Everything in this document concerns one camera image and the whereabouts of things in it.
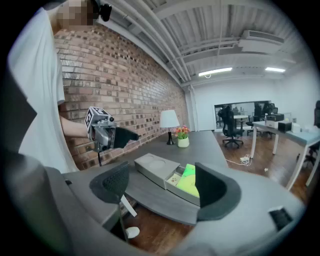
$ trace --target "white wall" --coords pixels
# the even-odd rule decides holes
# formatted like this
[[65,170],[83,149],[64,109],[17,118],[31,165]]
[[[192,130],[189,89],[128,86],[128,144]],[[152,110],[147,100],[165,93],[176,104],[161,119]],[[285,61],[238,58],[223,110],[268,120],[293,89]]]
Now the white wall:
[[185,91],[185,102],[186,102],[186,108],[188,111],[188,123],[189,123],[189,129],[191,131],[195,131],[195,121],[194,121],[194,105],[192,103],[191,94],[189,91]]
[[[199,123],[198,129],[200,131],[216,129],[214,105],[271,101],[277,107],[280,104],[277,86],[273,80],[262,78],[221,81],[219,83],[194,86]],[[188,114],[189,119],[192,119],[191,113]]]
[[293,118],[302,127],[313,126],[314,109],[320,100],[320,77],[318,71],[311,65],[294,73],[278,83],[281,101],[281,111],[291,112]]

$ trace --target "black box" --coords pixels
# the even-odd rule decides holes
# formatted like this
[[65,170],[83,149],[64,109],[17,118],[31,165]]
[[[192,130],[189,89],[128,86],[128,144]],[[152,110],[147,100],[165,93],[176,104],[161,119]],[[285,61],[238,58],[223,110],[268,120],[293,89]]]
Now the black box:
[[280,121],[278,122],[278,130],[280,132],[287,132],[287,131],[291,131],[292,129],[292,122],[287,122],[287,121]]
[[284,114],[268,114],[266,116],[266,119],[268,121],[279,122],[279,121],[285,120],[285,115]]

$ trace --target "wooden floor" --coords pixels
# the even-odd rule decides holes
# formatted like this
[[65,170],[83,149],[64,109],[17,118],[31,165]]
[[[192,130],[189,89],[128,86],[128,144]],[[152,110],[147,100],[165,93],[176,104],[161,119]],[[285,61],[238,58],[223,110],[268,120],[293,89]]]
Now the wooden floor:
[[[239,138],[243,140],[243,145],[239,149],[236,145],[224,147],[222,140],[225,139],[225,136],[221,132],[215,132],[214,136],[227,160],[240,164],[240,158],[251,152],[252,133],[249,136]],[[295,168],[296,157],[301,147],[290,140],[279,138],[276,155],[273,155],[274,140],[275,136],[272,139],[258,136],[251,165],[242,166],[228,162],[228,166],[236,170],[269,177],[282,186],[286,186]],[[291,189],[291,192],[305,204],[308,201],[305,184],[310,172],[310,164],[302,168]],[[131,239],[130,243],[150,253],[165,255],[182,241],[193,228],[161,217],[141,205],[137,205],[135,210],[137,212],[135,218],[130,215],[124,219],[126,228],[137,226],[140,229],[140,234]]]

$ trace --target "white t-shirt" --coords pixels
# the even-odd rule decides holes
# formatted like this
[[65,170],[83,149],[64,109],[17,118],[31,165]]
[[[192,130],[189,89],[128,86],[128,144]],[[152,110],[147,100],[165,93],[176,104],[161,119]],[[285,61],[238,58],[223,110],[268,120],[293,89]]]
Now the white t-shirt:
[[62,65],[50,20],[43,8],[14,42],[8,55],[8,66],[27,102],[37,113],[19,153],[34,157],[61,173],[78,171],[60,123],[58,105],[65,101]]

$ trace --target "fluorescent light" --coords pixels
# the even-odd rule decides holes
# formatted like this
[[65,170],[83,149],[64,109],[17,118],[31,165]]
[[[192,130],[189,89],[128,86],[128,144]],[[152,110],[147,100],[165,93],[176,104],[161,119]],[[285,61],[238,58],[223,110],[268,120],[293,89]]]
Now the fluorescent light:
[[213,73],[219,73],[219,72],[224,72],[224,71],[230,71],[230,70],[232,70],[232,67],[221,68],[221,69],[215,69],[215,70],[211,70],[211,71],[207,71],[207,72],[199,73],[199,77],[201,77],[201,76],[205,76],[205,75],[210,75],[210,74],[213,74]]
[[274,67],[267,67],[265,70],[267,71],[277,71],[277,72],[285,72],[285,69],[281,69],[281,68],[274,68]]

